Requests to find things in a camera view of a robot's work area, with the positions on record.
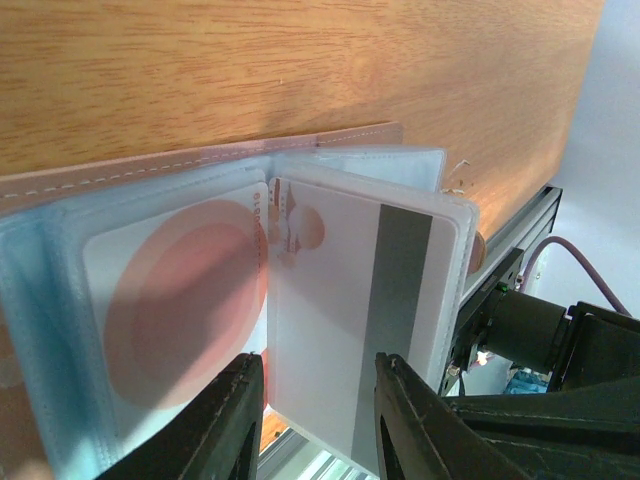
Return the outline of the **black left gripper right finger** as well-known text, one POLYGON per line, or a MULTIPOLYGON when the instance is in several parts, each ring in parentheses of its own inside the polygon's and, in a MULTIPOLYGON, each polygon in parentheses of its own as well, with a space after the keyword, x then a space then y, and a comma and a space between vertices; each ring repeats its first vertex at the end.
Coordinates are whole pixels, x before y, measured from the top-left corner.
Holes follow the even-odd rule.
POLYGON ((374 409, 382 479, 526 479, 467 427, 399 355, 375 358, 374 409))

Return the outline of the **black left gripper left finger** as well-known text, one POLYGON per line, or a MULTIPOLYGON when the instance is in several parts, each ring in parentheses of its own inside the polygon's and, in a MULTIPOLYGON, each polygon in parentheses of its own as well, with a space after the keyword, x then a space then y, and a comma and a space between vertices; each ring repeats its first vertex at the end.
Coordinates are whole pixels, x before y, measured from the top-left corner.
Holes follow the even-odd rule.
POLYGON ((104 479, 255 479, 264 410, 262 357, 234 358, 169 424, 104 479))

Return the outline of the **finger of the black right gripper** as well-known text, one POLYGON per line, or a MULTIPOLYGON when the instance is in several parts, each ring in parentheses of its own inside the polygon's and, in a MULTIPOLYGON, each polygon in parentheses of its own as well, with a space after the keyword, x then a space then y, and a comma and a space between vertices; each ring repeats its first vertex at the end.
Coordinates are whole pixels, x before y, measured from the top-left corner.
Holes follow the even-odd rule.
POLYGON ((528 395, 447 397, 475 433, 534 479, 637 479, 639 379, 528 395))

